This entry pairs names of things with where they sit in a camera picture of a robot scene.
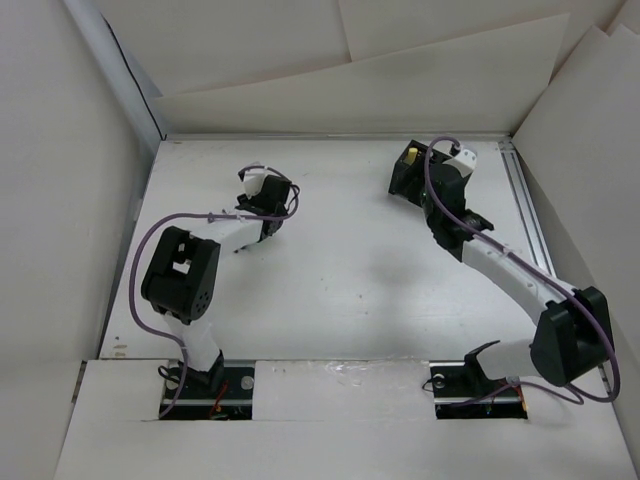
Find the yellow highlighter marker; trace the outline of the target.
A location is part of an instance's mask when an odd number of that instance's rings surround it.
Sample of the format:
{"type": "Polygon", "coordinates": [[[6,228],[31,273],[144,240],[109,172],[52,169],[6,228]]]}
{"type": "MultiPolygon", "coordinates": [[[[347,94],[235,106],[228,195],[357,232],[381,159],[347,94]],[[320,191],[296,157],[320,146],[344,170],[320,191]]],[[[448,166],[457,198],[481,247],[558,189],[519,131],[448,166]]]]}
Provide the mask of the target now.
{"type": "Polygon", "coordinates": [[[409,147],[407,149],[406,155],[403,159],[403,162],[406,165],[413,165],[418,161],[421,155],[421,150],[417,147],[409,147]]]}

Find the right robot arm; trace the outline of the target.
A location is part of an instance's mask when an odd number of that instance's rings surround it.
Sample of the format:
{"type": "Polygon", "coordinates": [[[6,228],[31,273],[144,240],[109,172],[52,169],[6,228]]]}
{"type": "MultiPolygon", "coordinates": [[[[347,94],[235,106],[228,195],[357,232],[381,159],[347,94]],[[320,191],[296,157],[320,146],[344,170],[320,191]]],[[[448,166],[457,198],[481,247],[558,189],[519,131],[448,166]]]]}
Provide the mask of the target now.
{"type": "Polygon", "coordinates": [[[421,203],[436,243],[502,290],[535,327],[531,338],[493,340],[468,352],[465,387],[483,394],[498,381],[529,376],[570,387],[601,364],[615,364],[606,297],[546,275],[490,236],[493,224],[466,206],[465,188],[476,166],[472,151],[454,147],[443,161],[433,156],[425,155],[421,203]]]}

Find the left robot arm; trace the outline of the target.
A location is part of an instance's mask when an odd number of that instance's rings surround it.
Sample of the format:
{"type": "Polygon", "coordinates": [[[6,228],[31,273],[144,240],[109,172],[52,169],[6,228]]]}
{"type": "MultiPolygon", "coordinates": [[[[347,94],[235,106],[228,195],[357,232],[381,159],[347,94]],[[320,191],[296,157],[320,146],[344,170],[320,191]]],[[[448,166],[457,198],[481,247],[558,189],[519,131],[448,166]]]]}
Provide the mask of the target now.
{"type": "Polygon", "coordinates": [[[206,224],[195,230],[172,225],[163,230],[141,282],[142,298],[164,318],[186,354],[178,363],[185,385],[205,397],[224,381],[224,356],[205,318],[219,263],[273,236],[299,206],[299,187],[270,168],[240,178],[244,192],[235,206],[206,214],[206,224]]]}

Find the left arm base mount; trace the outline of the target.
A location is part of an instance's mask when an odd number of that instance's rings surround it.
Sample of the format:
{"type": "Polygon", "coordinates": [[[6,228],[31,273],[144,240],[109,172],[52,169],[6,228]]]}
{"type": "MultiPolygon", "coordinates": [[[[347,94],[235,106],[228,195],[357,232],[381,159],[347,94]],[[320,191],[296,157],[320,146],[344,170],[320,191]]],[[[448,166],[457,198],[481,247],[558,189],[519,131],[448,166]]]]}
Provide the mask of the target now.
{"type": "Polygon", "coordinates": [[[246,421],[252,419],[255,364],[226,362],[212,380],[190,371],[178,390],[182,363],[158,367],[163,380],[161,420],[246,421]]]}

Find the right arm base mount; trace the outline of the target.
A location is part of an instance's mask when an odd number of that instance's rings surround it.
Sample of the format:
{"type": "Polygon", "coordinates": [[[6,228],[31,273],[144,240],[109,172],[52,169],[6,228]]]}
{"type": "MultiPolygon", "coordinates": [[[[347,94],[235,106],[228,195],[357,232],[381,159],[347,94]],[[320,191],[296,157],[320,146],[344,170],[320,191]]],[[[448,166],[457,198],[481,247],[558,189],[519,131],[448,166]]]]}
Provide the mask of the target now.
{"type": "Polygon", "coordinates": [[[526,420],[522,391],[505,379],[489,380],[463,361],[429,363],[422,388],[433,395],[438,420],[526,420]]]}

